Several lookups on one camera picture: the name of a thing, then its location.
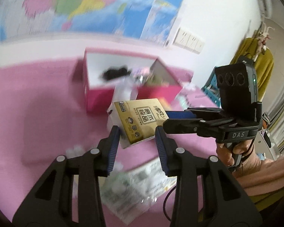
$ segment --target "yellow clothing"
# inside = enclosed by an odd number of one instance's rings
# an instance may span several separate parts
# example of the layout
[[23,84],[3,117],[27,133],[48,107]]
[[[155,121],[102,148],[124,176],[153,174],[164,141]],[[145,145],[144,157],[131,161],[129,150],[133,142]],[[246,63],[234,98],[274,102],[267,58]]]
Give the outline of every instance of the yellow clothing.
[[[235,57],[232,59],[231,64],[235,64],[241,55],[246,55],[247,58],[251,59],[256,53],[256,49],[258,47],[258,40],[253,38],[246,38],[241,46],[239,47]],[[269,49],[266,50],[265,55],[259,54],[258,59],[256,60],[254,67],[257,72],[257,80],[258,80],[258,100],[261,101],[267,85],[269,83],[271,73],[273,70],[273,55]]]
[[255,203],[258,211],[262,211],[263,209],[271,206],[272,204],[280,200],[283,196],[284,196],[284,187],[267,194],[250,196],[250,199],[252,200],[253,203]]

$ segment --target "camera lens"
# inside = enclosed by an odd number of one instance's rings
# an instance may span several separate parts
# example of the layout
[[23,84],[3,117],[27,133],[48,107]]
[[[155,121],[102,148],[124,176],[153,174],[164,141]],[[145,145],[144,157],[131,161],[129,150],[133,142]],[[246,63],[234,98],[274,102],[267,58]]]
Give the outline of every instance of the camera lens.
[[225,81],[229,86],[233,86],[234,83],[233,75],[231,73],[227,73],[225,76]]
[[222,84],[222,83],[223,83],[223,77],[222,77],[222,75],[218,75],[217,79],[218,79],[218,83],[219,83],[219,84]]
[[245,79],[244,79],[244,76],[243,76],[242,73],[238,73],[236,78],[237,78],[237,82],[238,82],[239,85],[243,85],[244,84]]

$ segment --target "tissue package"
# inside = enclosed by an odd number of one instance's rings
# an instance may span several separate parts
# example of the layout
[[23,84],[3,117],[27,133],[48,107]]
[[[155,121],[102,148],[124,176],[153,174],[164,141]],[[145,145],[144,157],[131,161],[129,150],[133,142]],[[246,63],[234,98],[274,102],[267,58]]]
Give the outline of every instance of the tissue package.
[[122,148],[152,139],[156,127],[168,119],[158,99],[114,102],[111,110],[112,125],[118,125],[122,131]]

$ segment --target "light switch panel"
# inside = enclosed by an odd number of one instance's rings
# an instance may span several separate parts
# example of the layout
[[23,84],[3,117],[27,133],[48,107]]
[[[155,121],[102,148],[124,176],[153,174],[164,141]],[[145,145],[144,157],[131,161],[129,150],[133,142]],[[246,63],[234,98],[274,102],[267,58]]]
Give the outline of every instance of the light switch panel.
[[205,42],[199,40],[196,45],[195,51],[197,51],[198,53],[201,53],[204,48],[204,45],[205,45]]
[[199,41],[199,39],[197,37],[190,35],[188,42],[186,44],[186,47],[191,49],[191,50],[195,50],[198,41]]
[[188,42],[189,37],[190,37],[190,34],[180,28],[175,38],[174,43],[185,47]]

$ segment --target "open box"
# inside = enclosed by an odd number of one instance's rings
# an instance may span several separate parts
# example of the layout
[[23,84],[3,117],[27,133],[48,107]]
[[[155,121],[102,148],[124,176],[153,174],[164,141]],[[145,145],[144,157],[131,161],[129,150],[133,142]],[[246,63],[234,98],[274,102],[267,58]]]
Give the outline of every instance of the open box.
[[128,69],[150,67],[168,86],[138,87],[137,99],[164,98],[171,102],[182,89],[177,78],[158,57],[127,51],[86,49],[84,54],[84,93],[87,112],[103,114],[111,104],[114,81],[105,81],[102,75],[109,68],[127,66]]

